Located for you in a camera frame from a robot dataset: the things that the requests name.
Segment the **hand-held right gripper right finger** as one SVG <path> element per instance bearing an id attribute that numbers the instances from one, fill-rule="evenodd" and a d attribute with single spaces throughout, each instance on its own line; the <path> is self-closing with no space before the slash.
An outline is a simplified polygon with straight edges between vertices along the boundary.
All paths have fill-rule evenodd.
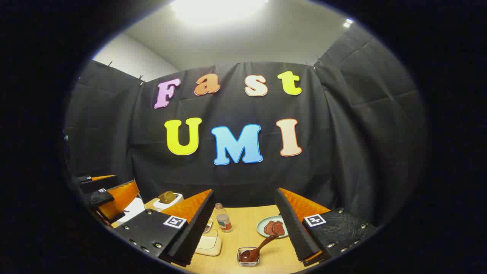
<path id="1" fill-rule="evenodd" d="M 275 205 L 304 266 L 341 256 L 377 230 L 342 207 L 328 209 L 284 188 L 276 189 Z"/>

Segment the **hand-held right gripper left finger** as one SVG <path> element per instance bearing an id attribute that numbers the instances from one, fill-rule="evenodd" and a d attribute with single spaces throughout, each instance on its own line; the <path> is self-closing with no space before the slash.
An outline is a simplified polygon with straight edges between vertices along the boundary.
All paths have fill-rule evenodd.
<path id="1" fill-rule="evenodd" d="M 215 205 L 208 189 L 161 212 L 146 209 L 115 228 L 115 232 L 152 257 L 186 267 Z"/>

